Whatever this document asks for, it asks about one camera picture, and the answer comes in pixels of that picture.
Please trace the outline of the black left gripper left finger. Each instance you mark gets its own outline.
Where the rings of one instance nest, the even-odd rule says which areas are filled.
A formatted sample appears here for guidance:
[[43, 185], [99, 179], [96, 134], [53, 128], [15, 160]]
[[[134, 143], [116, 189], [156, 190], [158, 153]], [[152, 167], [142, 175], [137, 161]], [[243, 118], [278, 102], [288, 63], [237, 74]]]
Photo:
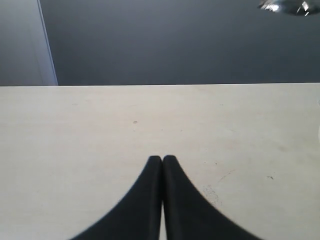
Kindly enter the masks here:
[[163, 162], [150, 156], [125, 196], [74, 240], [158, 240], [162, 217]]

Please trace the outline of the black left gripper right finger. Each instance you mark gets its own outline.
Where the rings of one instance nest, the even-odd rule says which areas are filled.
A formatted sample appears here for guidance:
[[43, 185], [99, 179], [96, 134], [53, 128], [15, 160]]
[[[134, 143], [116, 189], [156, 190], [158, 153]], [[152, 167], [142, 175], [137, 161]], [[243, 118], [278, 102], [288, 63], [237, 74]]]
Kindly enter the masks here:
[[164, 218], [168, 240], [258, 240], [196, 189], [174, 155], [163, 158]]

